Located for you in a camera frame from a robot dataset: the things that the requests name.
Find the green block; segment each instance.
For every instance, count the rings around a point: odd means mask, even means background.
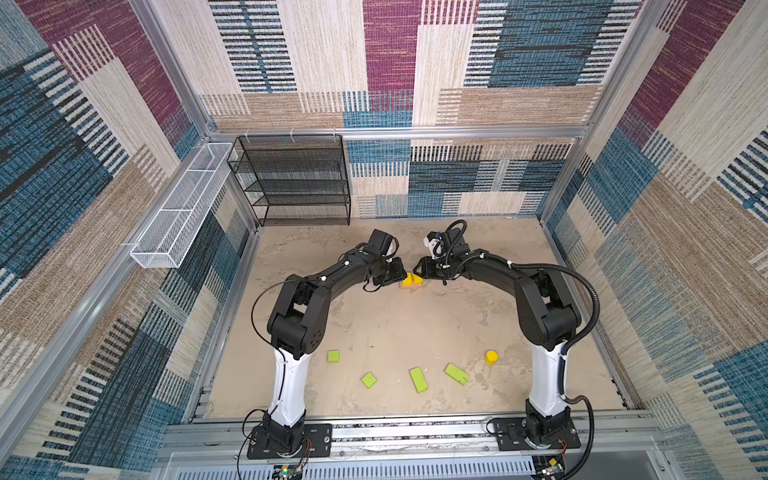
[[[467,380],[469,379],[467,372],[452,363],[449,363],[448,366],[445,367],[445,373],[447,373],[449,377],[454,379],[456,382],[461,383],[462,385],[466,385]]]
[[[424,373],[419,367],[411,370],[411,379],[413,379],[413,385],[416,387],[416,392],[421,393],[427,390],[427,381],[424,380]]]
[[[376,383],[376,377],[371,372],[368,372],[366,376],[362,378],[362,382],[366,384],[366,387],[371,388]]]

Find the mesh shelf tier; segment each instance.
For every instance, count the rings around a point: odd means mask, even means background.
[[[231,170],[264,225],[349,225],[344,148],[338,135],[238,137]]]
[[[205,144],[163,202],[131,257],[143,268],[178,268],[237,161],[232,144]]]

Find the black mounting plate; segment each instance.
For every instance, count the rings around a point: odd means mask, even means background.
[[[331,456],[331,439],[333,425],[330,423],[310,423],[304,425],[304,438],[312,442],[312,458],[322,458]],[[284,453],[275,442],[266,437],[266,430],[258,425],[250,432],[250,437],[255,441],[248,442],[249,460],[264,460],[270,458],[281,458],[277,453]],[[302,458],[306,453],[306,442],[302,440],[301,447],[295,455],[290,458]]]
[[[525,417],[491,420],[491,423],[493,424],[493,432],[504,432],[506,434],[496,436],[496,443],[498,444],[499,450],[502,452],[537,450],[525,441],[525,429],[522,426],[523,420],[525,420]],[[570,449],[578,449],[581,447],[581,440],[578,439],[578,434],[571,433],[571,431],[576,432],[576,429],[574,428],[573,421],[568,419],[568,423],[565,424],[565,427],[554,437],[551,448],[555,450],[562,448],[558,443],[558,437],[563,437]]]

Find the patterned wall panel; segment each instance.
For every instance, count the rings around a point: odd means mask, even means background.
[[[246,129],[580,123],[642,1],[156,3],[214,123]]]
[[[352,216],[536,214],[571,138],[345,141]]]
[[[768,472],[767,19],[672,1],[548,220],[688,478]]]
[[[0,0],[0,91],[2,404],[197,134],[127,0]]]
[[[248,233],[225,187],[181,268],[136,266],[0,478],[142,478],[182,420]]]

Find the white wire basket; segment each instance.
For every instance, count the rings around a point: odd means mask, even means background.
[[[136,263],[142,268],[181,266],[230,173],[227,162],[236,159],[232,144],[203,145],[131,249]]]

